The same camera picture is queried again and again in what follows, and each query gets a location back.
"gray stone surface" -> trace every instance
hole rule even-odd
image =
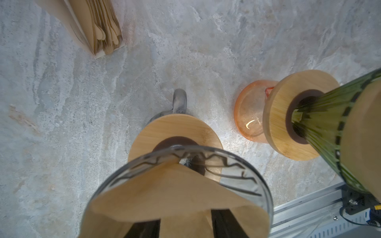
[[[257,79],[320,69],[345,83],[379,67],[381,1],[113,2],[126,46],[95,60],[34,2],[0,1],[0,237],[77,236],[90,196],[175,88],[275,205],[340,181],[321,158],[243,138],[233,106]]]

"screw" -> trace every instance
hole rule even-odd
[[[359,203],[356,200],[351,199],[351,200],[349,200],[349,204],[358,205]]]

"marble countertop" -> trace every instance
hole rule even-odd
[[[340,182],[235,127],[240,91],[320,69],[345,83],[380,66],[381,1],[112,0],[126,46],[93,59],[32,1],[1,1],[0,237],[75,237],[95,189],[126,163],[173,91],[265,178],[274,204]]]

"bolt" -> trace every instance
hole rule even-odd
[[[351,199],[351,200],[349,200],[349,204],[358,205],[359,203],[356,200]]]

